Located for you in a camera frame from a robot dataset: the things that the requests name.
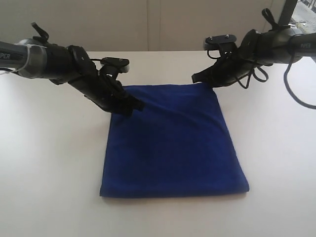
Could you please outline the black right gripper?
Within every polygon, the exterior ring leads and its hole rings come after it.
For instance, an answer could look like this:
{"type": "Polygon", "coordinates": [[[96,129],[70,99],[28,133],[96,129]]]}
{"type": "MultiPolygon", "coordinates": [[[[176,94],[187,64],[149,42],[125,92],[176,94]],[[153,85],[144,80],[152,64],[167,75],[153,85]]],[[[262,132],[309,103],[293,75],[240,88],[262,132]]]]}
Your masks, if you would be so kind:
{"type": "Polygon", "coordinates": [[[246,77],[256,63],[242,57],[239,49],[218,59],[215,64],[192,75],[192,82],[209,83],[211,87],[227,87],[246,77]]]}

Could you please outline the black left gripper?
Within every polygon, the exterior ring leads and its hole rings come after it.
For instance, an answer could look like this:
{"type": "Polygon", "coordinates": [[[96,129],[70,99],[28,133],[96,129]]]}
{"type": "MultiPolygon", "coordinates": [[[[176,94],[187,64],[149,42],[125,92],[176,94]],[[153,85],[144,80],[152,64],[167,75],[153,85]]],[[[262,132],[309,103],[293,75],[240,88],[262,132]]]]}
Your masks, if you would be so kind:
{"type": "Polygon", "coordinates": [[[124,91],[113,74],[95,71],[69,81],[69,85],[81,92],[105,112],[131,117],[134,110],[143,111],[145,103],[124,91]]]}

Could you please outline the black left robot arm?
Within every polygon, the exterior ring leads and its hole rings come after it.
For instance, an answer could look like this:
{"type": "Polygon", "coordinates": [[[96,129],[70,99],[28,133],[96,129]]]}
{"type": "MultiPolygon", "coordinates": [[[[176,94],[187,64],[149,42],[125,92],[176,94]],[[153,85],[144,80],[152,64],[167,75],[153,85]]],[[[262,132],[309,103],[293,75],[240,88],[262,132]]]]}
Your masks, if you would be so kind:
{"type": "Polygon", "coordinates": [[[128,73],[124,58],[90,58],[81,46],[49,43],[49,34],[37,23],[38,35],[17,44],[0,43],[0,70],[27,79],[48,79],[55,85],[69,84],[105,112],[131,116],[145,104],[129,94],[117,79],[128,73]]]}

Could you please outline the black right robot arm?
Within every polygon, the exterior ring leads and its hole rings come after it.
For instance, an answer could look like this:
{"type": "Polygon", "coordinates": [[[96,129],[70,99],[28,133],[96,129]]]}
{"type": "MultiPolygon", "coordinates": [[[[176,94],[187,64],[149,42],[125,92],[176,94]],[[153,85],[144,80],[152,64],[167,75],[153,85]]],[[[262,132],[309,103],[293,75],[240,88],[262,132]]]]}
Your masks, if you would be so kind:
{"type": "Polygon", "coordinates": [[[316,55],[316,35],[303,34],[290,26],[266,33],[250,30],[240,46],[236,40],[235,35],[205,38],[203,49],[218,51],[220,56],[212,66],[193,74],[192,81],[212,88],[227,87],[252,76],[256,68],[295,63],[302,57],[316,55]]]}

